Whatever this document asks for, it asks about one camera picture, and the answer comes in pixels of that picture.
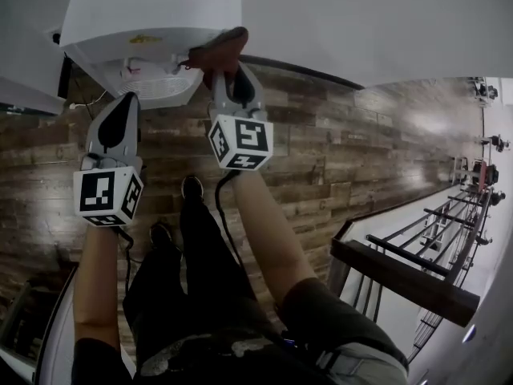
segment black cable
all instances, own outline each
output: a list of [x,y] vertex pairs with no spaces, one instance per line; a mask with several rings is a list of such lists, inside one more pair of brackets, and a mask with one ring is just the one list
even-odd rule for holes
[[223,186],[227,182],[229,182],[232,178],[234,178],[235,176],[238,176],[239,174],[240,174],[240,171],[232,170],[217,183],[217,186],[216,186],[216,208],[217,208],[217,211],[219,212],[219,216],[221,217],[221,222],[223,223],[223,228],[224,228],[224,232],[226,233],[226,237],[228,237],[228,240],[230,241],[230,244],[232,245],[233,252],[235,253],[237,260],[239,262],[239,265],[240,265],[241,269],[244,271],[244,275],[246,276],[246,279],[249,282],[248,273],[244,267],[242,258],[240,257],[239,251],[237,250],[235,243],[233,242],[232,234],[230,234],[230,232],[228,231],[228,224],[226,223],[226,216],[224,215],[224,211],[221,208],[221,203],[220,203],[220,198],[219,198],[220,190],[223,188]]
[[116,234],[120,235],[126,242],[128,242],[127,247],[125,248],[125,258],[127,259],[127,276],[125,277],[125,295],[128,294],[128,286],[130,285],[130,272],[131,272],[131,262],[138,262],[135,260],[132,260],[130,258],[130,250],[131,247],[134,246],[134,239],[130,237],[127,233],[125,233],[121,227],[116,226],[112,227],[112,231],[114,231]]
[[[66,57],[67,59],[69,59],[70,61],[73,61],[71,60],[66,53],[64,53],[64,57]],[[82,88],[80,87],[80,84],[79,84],[79,81],[76,79],[75,77],[75,73],[73,72],[73,65],[70,66],[70,70],[71,70],[71,78],[73,79],[73,81],[75,81],[75,86],[77,86],[77,88],[79,89],[79,93],[80,93],[80,97],[82,97],[82,101],[84,103],[84,105],[86,106],[86,109],[87,109],[87,113],[89,113],[89,117],[91,118],[91,121],[94,120],[95,118],[93,117],[92,113],[91,113],[91,110],[89,109],[89,105],[83,95],[83,91],[82,91]]]

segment black shoe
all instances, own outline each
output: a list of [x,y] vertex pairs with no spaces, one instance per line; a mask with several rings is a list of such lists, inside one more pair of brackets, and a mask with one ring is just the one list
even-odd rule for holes
[[182,180],[182,197],[184,199],[199,197],[203,200],[203,185],[201,184],[201,181],[198,180],[198,177],[186,176]]
[[150,241],[153,249],[176,249],[180,252],[180,260],[182,251],[173,242],[171,235],[171,226],[162,221],[156,222],[150,228]]

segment white appliance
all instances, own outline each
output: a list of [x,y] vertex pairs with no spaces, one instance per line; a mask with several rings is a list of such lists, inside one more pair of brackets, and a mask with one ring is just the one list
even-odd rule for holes
[[[75,272],[70,276],[59,297],[48,323],[45,338],[39,352],[38,366],[32,383],[35,385],[70,385],[73,351],[75,348],[75,326],[73,320],[73,291]],[[133,378],[135,364],[121,346],[121,359]]]
[[241,0],[70,0],[61,48],[114,97],[142,109],[186,104],[202,79],[188,51],[241,25]]
[[0,0],[0,109],[21,114],[63,111],[64,55],[52,34],[61,30],[68,2]]

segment metal railing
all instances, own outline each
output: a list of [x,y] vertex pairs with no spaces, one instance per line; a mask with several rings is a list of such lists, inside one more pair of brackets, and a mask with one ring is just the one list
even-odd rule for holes
[[[359,303],[359,308],[362,308],[359,298],[365,286],[364,280],[369,278],[362,313],[369,310],[372,314],[372,306],[369,305],[372,284],[378,284],[378,299],[372,317],[375,322],[383,287],[424,309],[410,361],[426,345],[444,318],[465,326],[477,310],[479,297],[462,287],[483,241],[492,192],[492,188],[483,192],[476,192],[473,188],[461,190],[436,209],[424,209],[425,214],[419,219],[386,237],[366,235],[366,240],[374,248],[359,241],[343,241],[341,234],[333,239],[332,255],[348,269],[355,268],[362,274],[353,307]],[[390,253],[406,261],[399,261]]]
[[[490,206],[488,205],[486,209],[484,210],[484,219],[486,220],[488,215],[488,209]],[[479,230],[479,237],[483,237],[483,230],[484,230],[485,221],[481,224],[481,229]],[[466,241],[468,238],[468,234],[470,233],[471,229],[466,229],[467,235],[461,239],[462,234],[459,234],[458,241],[456,243],[456,250],[454,252],[453,257],[451,258],[451,261],[449,261],[449,266],[452,268],[454,264],[456,263],[456,259],[458,258],[459,254],[461,253],[460,247],[460,241]],[[479,243],[474,243],[474,251],[473,253],[466,258],[466,263],[463,265],[463,267],[460,269],[458,273],[458,277],[456,278],[456,281],[454,282],[454,285],[461,288],[463,286],[463,283],[465,282],[465,279],[467,278],[468,272],[470,271],[471,267],[474,264],[474,257],[477,253],[479,247]],[[434,312],[431,312],[429,310],[424,310],[423,315],[420,318],[420,322],[417,326],[417,329],[415,331],[415,339],[414,339],[414,347],[411,351],[410,356],[408,357],[408,363],[411,363],[411,361],[414,360],[414,358],[418,355],[418,353],[421,351],[421,349],[427,344],[427,342],[430,340],[431,336],[434,334],[436,329],[440,326],[442,323],[443,318]]]
[[[456,197],[450,198],[447,202],[443,203],[436,209],[424,209],[424,212],[427,213],[426,215],[417,219],[416,221],[413,221],[395,233],[392,233],[384,238],[378,238],[369,234],[366,236],[366,240],[379,247],[382,247],[383,249],[386,249],[387,251],[390,251],[391,253],[398,255],[399,257],[403,257],[416,265],[420,265],[424,270],[437,274],[443,277],[444,281],[452,284],[457,278],[460,269],[463,267],[465,258],[468,256],[475,238],[478,236],[479,228],[481,228],[481,225],[484,224],[485,212],[487,210],[483,208],[488,206],[490,196],[491,192],[476,193],[471,191],[463,191]],[[404,235],[416,225],[426,221],[430,216],[435,216],[439,219],[446,219],[448,222],[445,225],[441,225],[440,221],[432,221],[430,224],[423,227],[420,231],[416,232],[415,235],[413,235],[402,244],[395,245],[392,243],[393,239]],[[447,230],[454,229],[453,225],[457,225],[458,229],[452,238],[446,243],[446,245],[440,249],[439,255],[433,261],[424,258],[423,254],[429,248],[434,247],[436,241],[440,240],[442,235],[447,232]],[[425,237],[426,232],[430,231],[435,226],[438,227],[437,230],[440,228],[441,229],[433,237],[428,237],[426,242],[422,244],[422,248],[419,251],[412,253],[406,250],[408,247],[412,246],[419,238]],[[454,265],[451,267],[440,265],[441,260],[444,258],[444,255],[447,253],[449,248],[453,247],[456,238],[458,238],[458,236],[461,237],[461,234],[468,229],[471,229],[471,231],[468,237],[465,239],[465,244],[461,249],[462,255],[458,255],[458,257],[455,259]]]

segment person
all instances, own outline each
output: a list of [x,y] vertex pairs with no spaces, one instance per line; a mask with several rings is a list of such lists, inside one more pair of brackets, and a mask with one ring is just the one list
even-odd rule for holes
[[483,83],[479,85],[479,90],[476,88],[476,95],[481,95],[481,97],[487,96],[487,86],[485,86]]
[[493,86],[488,86],[488,96],[491,99],[496,99],[497,97],[499,97],[499,92]]
[[[476,172],[476,173],[480,174],[482,165],[483,165],[483,163],[481,161],[475,161],[474,167],[472,168],[472,172]],[[479,184],[479,177],[473,176],[473,177],[471,177],[471,180],[472,180],[473,185]]]
[[506,198],[506,194],[504,192],[493,192],[490,196],[490,205],[495,207],[504,198]]
[[[184,251],[167,225],[153,225],[152,250],[123,300],[136,348],[133,383],[406,384],[402,352],[317,279],[261,175],[242,172],[231,183],[288,340],[259,307],[203,202],[202,184],[188,176],[180,214]],[[74,385],[132,381],[120,356],[117,246],[109,228],[87,230],[74,292]],[[182,254],[187,294],[180,284]]]
[[487,240],[486,238],[483,238],[483,237],[480,237],[480,236],[477,236],[475,238],[475,241],[479,244],[479,245],[488,245],[490,244],[491,242],[494,241],[493,238],[490,238],[489,240]]
[[[504,151],[504,148],[507,150],[509,149],[510,147],[510,142],[509,141],[504,141],[500,135],[498,136],[492,136],[492,137],[489,137],[490,140],[491,140],[491,145],[495,146],[495,150],[497,150],[498,152],[503,152]],[[486,140],[482,140],[481,141],[481,145],[487,145],[490,143],[490,140],[489,139],[486,139]]]

